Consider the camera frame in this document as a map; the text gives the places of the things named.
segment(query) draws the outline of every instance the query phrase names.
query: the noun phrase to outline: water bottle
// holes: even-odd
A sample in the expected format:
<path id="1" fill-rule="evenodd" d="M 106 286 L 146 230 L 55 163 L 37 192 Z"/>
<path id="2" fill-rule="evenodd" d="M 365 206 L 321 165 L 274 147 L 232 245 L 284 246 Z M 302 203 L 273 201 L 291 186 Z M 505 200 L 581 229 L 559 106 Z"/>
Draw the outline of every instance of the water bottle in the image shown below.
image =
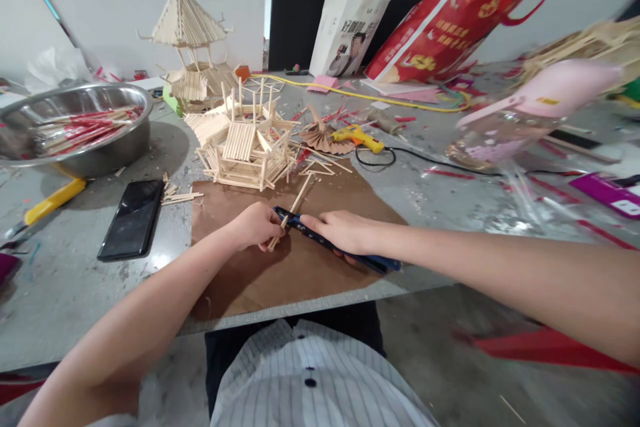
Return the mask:
<path id="1" fill-rule="evenodd" d="M 467 168 L 484 170 L 513 157 L 563 123 L 602 91 L 613 87 L 622 67 L 569 59 L 539 72 L 513 95 L 467 115 L 460 136 L 446 151 Z"/>

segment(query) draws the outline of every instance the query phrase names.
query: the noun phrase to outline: white striped shirt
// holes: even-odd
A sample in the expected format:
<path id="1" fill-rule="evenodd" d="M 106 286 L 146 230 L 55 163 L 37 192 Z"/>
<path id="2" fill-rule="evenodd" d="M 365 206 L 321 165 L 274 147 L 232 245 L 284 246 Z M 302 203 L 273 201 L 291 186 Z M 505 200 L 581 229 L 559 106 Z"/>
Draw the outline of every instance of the white striped shirt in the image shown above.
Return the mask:
<path id="1" fill-rule="evenodd" d="M 211 425 L 434 427 L 437 422 L 374 349 L 313 322 L 299 320 L 291 328 L 280 319 L 250 337 L 226 371 Z"/>

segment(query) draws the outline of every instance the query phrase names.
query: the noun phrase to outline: forearm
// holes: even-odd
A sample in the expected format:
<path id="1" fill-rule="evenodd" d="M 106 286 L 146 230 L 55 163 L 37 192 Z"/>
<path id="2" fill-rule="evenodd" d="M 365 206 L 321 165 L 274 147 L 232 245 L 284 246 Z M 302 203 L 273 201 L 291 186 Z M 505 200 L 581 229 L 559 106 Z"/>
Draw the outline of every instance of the forearm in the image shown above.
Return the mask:
<path id="1" fill-rule="evenodd" d="M 233 238 L 224 229 L 217 230 L 119 302 L 61 366 L 67 362 L 90 385 L 142 377 L 167 349 L 198 297 L 235 251 Z"/>
<path id="2" fill-rule="evenodd" d="M 66 355 L 22 426 L 92 422 L 137 409 L 141 379 L 166 352 L 191 308 L 237 245 L 217 230 L 145 280 Z"/>
<path id="3" fill-rule="evenodd" d="M 596 350 L 640 364 L 637 252 L 389 224 L 377 229 L 377 253 L 444 274 Z"/>

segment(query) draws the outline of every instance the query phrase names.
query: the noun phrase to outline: left hand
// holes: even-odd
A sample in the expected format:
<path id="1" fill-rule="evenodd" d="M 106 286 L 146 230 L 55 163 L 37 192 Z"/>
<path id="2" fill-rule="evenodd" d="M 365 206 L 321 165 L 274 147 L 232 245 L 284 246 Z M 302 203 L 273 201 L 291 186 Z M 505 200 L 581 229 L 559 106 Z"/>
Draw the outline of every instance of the left hand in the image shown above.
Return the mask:
<path id="1" fill-rule="evenodd" d="M 257 245 L 267 251 L 267 242 L 273 237 L 282 237 L 284 229 L 280 227 L 280 217 L 266 203 L 256 202 L 247 207 L 240 215 L 224 228 L 229 231 L 238 244 L 238 250 Z"/>

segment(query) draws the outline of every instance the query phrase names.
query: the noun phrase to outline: blue tool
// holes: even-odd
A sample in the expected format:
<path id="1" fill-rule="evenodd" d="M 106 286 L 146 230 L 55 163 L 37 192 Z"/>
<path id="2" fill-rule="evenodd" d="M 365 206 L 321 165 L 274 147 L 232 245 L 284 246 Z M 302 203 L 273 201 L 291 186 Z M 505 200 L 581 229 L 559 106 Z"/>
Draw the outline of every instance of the blue tool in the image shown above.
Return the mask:
<path id="1" fill-rule="evenodd" d="M 285 217 L 289 217 L 287 220 L 287 225 L 299 230 L 305 237 L 308 237 L 312 240 L 315 240 L 320 245 L 330 249 L 340 252 L 343 255 L 349 256 L 352 259 L 360 262 L 361 264 L 366 265 L 367 267 L 375 270 L 378 274 L 385 275 L 389 270 L 395 270 L 399 272 L 402 267 L 402 263 L 399 260 L 393 260 L 386 257 L 381 256 L 358 256 L 350 254 L 349 252 L 345 252 L 344 250 L 340 250 L 338 247 L 333 245 L 329 240 L 325 239 L 322 235 L 317 234 L 310 228 L 306 227 L 302 222 L 300 222 L 300 216 L 295 213 L 291 213 L 289 210 L 283 209 L 282 207 L 275 206 L 273 211 L 278 214 L 281 219 Z"/>

